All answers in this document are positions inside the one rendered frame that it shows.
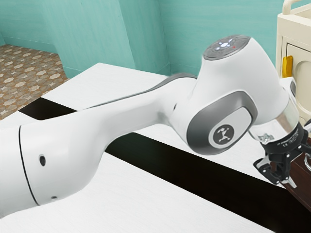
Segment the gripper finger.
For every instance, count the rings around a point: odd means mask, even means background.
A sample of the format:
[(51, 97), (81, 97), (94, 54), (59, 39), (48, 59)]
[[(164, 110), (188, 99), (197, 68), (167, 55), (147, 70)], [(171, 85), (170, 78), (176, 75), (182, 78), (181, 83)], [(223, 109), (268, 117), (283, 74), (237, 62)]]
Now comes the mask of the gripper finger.
[(278, 168), (281, 172), (279, 181), (282, 184), (289, 184), (292, 188), (297, 188), (297, 185), (290, 177), (291, 161), (291, 154), (289, 152), (281, 156), (280, 162), (278, 163)]
[(276, 177), (272, 175), (272, 166), (268, 156), (258, 159), (253, 163), (254, 168), (269, 182), (276, 185)]

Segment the cream box with lid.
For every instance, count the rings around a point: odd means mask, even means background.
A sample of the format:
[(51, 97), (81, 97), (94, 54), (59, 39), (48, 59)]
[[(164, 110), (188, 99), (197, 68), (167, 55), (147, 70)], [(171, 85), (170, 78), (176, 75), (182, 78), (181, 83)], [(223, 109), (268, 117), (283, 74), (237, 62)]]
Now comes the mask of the cream box with lid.
[(298, 1), (284, 0), (277, 16), (276, 69), (279, 76), (295, 79), (300, 123), (311, 131), (311, 0), (293, 9)]

